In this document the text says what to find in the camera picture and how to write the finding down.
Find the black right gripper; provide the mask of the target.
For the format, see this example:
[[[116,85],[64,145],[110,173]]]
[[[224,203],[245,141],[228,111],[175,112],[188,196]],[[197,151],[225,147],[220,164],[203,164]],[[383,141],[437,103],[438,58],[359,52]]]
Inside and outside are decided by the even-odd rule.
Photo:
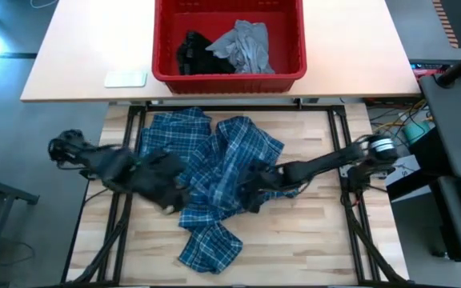
[[[280,174],[274,166],[253,161],[239,172],[238,197],[240,200],[247,200],[248,212],[258,213],[263,200],[285,195],[279,188],[280,181]]]

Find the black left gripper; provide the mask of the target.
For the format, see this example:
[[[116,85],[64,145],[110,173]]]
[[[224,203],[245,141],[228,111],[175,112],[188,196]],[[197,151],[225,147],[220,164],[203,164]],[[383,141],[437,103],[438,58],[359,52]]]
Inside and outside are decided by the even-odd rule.
[[[164,214],[180,212],[189,202],[187,186],[178,181],[186,165],[177,155],[154,150],[144,157],[134,176],[134,192],[153,202]]]

